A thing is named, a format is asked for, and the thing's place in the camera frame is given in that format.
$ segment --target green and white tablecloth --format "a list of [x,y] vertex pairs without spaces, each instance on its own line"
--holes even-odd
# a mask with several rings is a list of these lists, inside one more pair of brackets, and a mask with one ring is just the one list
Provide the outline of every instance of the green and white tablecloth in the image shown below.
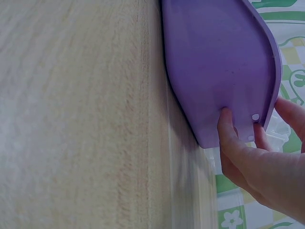
[[[280,94],[305,106],[305,0],[250,0],[271,29],[281,51]],[[301,142],[291,130],[284,153],[300,153]],[[221,173],[214,154],[220,229],[305,229],[295,220],[260,205]]]

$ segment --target wooden surface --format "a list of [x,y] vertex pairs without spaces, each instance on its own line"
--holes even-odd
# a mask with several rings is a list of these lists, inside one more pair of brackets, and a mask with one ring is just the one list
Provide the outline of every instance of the wooden surface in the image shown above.
[[216,228],[157,0],[0,1],[0,228]]

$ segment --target purple plastic tray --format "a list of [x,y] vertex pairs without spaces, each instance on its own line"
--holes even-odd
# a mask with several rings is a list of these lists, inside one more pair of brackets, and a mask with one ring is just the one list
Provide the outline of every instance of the purple plastic tray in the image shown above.
[[219,146],[220,110],[233,111],[239,137],[265,129],[280,87],[278,46],[248,0],[163,0],[166,67],[202,148]]

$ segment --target finger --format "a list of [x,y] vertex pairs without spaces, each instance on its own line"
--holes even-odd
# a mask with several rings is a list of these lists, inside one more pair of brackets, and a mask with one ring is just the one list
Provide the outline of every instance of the finger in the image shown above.
[[286,99],[278,98],[275,104],[278,114],[294,130],[302,142],[305,141],[305,110]]
[[217,125],[219,143],[222,152],[239,167],[243,165],[244,157],[248,154],[248,147],[238,139],[232,122],[232,112],[228,108],[221,111]]
[[224,154],[220,153],[221,165],[223,174],[231,180],[234,184],[242,189],[246,190],[253,196],[260,204],[266,205],[268,207],[272,207],[271,203],[263,197],[257,190],[251,187],[246,181],[243,174],[239,171],[239,169],[230,161],[230,159]]
[[268,143],[267,135],[266,135],[266,132],[265,132],[264,128],[258,123],[255,123],[253,125],[253,128],[254,128],[254,136],[255,136],[256,147],[259,148],[259,149],[272,151],[272,148]]

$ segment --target checkered pattern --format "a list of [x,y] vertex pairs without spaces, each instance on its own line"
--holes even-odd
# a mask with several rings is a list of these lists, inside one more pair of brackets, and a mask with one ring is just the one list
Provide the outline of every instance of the checkered pattern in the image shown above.
[[[283,4],[282,0],[250,1],[261,2],[257,6],[264,6],[265,4],[266,7],[273,7],[273,9]],[[289,0],[285,4],[289,5],[290,11],[300,11],[300,9],[305,11],[305,2],[300,0]],[[258,11],[266,13],[264,8]],[[284,31],[280,34],[276,25],[271,23],[286,23],[286,28],[291,25],[291,33],[288,35],[283,34],[285,33]],[[294,25],[291,21],[273,20],[270,22],[269,27],[274,32],[277,41],[281,41],[278,42],[283,63],[280,94],[294,103],[305,106],[305,21],[303,23],[304,25],[301,23]],[[299,153],[300,149],[301,142],[295,132],[292,131],[289,141],[283,146],[283,151],[286,153]],[[220,229],[274,229],[289,228],[290,225],[297,224],[295,220],[286,215],[260,205],[249,193],[240,189],[222,175],[219,152],[217,151],[214,152],[214,163]],[[305,229],[305,226],[298,225],[297,228]]]

